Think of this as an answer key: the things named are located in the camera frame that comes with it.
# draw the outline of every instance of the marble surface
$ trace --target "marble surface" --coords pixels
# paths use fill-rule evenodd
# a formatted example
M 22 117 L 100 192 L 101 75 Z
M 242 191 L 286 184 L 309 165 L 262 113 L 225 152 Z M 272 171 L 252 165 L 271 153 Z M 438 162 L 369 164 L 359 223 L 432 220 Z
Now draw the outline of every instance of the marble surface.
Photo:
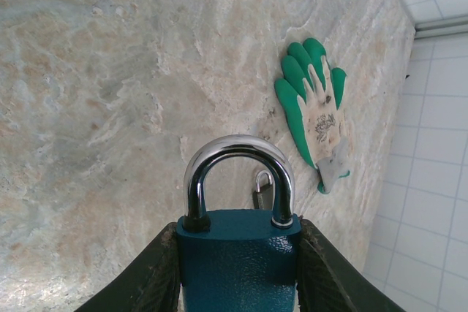
M 273 82 L 316 37 L 348 73 L 351 176 L 328 196 Z M 295 212 L 359 270 L 414 29 L 399 0 L 0 0 L 0 310 L 71 311 L 184 211 L 202 145 L 252 134 L 288 155 Z M 208 176 L 250 208 L 254 161 Z

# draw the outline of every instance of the small padlock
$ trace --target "small padlock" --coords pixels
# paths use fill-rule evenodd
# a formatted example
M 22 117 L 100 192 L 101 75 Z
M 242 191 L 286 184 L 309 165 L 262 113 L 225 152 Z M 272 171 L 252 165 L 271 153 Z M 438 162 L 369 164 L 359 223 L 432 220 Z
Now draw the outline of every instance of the small padlock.
M 206 211 L 208 171 L 234 156 L 256 159 L 271 172 L 272 210 Z M 247 135 L 214 140 L 189 162 L 184 192 L 177 239 L 186 312 L 292 312 L 301 225 L 293 213 L 293 172 L 282 152 Z

